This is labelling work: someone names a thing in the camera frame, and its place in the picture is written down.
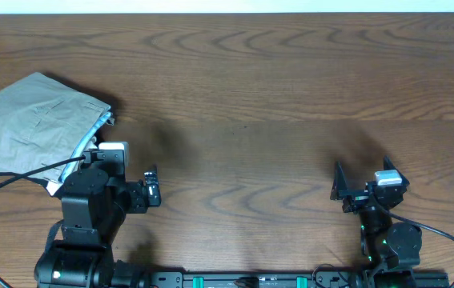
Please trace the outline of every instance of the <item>white wall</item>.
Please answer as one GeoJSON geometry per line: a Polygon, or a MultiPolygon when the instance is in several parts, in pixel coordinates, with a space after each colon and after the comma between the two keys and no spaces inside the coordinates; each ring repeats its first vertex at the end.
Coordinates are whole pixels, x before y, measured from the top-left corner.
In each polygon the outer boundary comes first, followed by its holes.
{"type": "Polygon", "coordinates": [[[0,0],[0,14],[454,12],[454,0],[0,0]]]}

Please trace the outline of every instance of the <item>gray cloth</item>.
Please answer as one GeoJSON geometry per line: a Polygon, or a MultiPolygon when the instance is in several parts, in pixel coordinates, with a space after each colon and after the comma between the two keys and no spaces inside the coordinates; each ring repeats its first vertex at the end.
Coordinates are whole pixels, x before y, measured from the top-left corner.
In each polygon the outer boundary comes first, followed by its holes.
{"type": "MultiPolygon", "coordinates": [[[[40,73],[0,91],[0,172],[68,159],[110,106],[40,73]]],[[[57,182],[64,166],[34,175],[57,182]]]]}

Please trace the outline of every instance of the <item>wood grain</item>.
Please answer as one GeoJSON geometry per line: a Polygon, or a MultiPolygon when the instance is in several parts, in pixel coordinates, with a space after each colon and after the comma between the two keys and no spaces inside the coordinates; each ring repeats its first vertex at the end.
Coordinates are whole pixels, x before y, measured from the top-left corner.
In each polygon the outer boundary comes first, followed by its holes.
{"type": "MultiPolygon", "coordinates": [[[[129,216],[116,258],[354,265],[333,163],[358,183],[385,154],[412,183],[396,213],[454,234],[454,14],[0,15],[0,89],[35,71],[115,108],[102,136],[130,143],[129,179],[159,165],[163,205],[129,216]]],[[[34,287],[61,217],[38,186],[0,191],[0,275],[34,287]]],[[[420,268],[454,279],[454,244],[423,241],[420,268]]]]}

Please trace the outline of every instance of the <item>folded cloth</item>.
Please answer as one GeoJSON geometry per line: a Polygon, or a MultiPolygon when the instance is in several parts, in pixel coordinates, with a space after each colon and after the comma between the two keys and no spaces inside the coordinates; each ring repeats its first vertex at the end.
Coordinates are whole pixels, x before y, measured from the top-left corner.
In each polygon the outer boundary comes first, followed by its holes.
{"type": "MultiPolygon", "coordinates": [[[[110,106],[40,73],[0,91],[0,172],[25,173],[79,156],[110,106]]],[[[76,163],[31,176],[61,183],[76,163]]]]}

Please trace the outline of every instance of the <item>wooden table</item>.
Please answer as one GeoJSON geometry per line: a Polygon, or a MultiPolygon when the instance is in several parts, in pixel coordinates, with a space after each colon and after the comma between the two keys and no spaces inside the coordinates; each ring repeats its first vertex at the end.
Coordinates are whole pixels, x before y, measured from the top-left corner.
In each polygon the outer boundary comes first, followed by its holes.
{"type": "MultiPolygon", "coordinates": [[[[114,106],[102,134],[129,142],[129,179],[159,165],[163,205],[128,217],[116,258],[365,261],[333,164],[371,180],[385,154],[412,183],[394,211],[454,234],[454,14],[0,15],[0,89],[35,71],[114,106]]],[[[0,275],[34,287],[61,217],[39,186],[0,191],[0,275]]],[[[420,268],[453,280],[454,243],[423,242],[420,268]]]]}

